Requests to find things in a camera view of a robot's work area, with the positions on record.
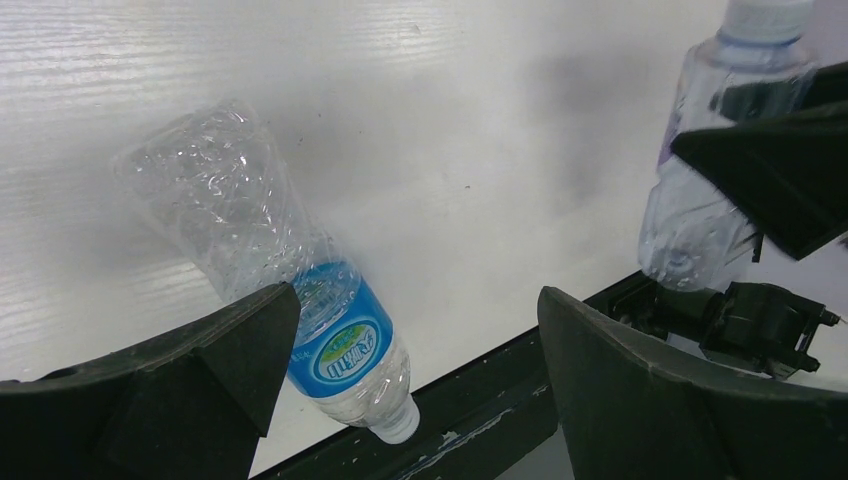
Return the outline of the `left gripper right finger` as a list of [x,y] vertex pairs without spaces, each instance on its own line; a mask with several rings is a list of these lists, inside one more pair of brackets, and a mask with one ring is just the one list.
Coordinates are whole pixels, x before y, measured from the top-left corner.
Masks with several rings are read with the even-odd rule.
[[554,287],[537,317],[578,479],[843,479],[847,396],[682,352]]

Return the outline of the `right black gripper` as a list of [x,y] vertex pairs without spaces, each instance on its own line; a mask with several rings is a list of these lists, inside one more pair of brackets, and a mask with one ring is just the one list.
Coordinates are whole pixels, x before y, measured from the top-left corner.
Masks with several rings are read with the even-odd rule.
[[[711,182],[785,255],[802,260],[847,233],[847,104],[681,133],[680,160]],[[819,327],[842,318],[767,283],[677,291],[642,274],[616,285],[609,317],[644,334],[697,344],[710,361],[786,380],[813,373]]]

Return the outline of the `blue label clear bottle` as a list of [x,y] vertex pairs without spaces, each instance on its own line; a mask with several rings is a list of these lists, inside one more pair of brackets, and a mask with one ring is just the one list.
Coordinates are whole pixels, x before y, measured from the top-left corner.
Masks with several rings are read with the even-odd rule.
[[287,376],[324,414],[397,445],[421,414],[411,364],[363,274],[310,215],[267,124],[228,99],[120,152],[117,183],[227,303],[274,283],[300,303]]

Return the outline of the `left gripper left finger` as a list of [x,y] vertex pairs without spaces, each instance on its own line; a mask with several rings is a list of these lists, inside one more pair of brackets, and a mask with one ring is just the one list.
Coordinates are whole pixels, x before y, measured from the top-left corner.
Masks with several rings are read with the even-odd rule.
[[5,479],[244,479],[296,336],[292,286],[28,382],[1,385]]

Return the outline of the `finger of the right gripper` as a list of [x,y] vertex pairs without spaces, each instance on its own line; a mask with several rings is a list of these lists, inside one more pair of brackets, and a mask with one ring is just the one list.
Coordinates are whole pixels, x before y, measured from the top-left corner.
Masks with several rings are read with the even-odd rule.
[[735,122],[774,118],[796,110],[847,100],[847,63],[804,73],[728,87],[712,97],[712,111]]

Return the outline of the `light blue tinted bottle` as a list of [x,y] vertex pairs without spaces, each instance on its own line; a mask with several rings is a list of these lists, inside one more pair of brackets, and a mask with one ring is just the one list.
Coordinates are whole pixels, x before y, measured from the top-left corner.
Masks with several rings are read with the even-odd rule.
[[642,221],[638,262],[660,286],[683,292],[736,278],[759,241],[755,227],[704,173],[744,163],[741,147],[707,147],[703,164],[685,133],[726,133],[797,110],[818,67],[801,46],[810,1],[731,1],[716,33],[684,59]]

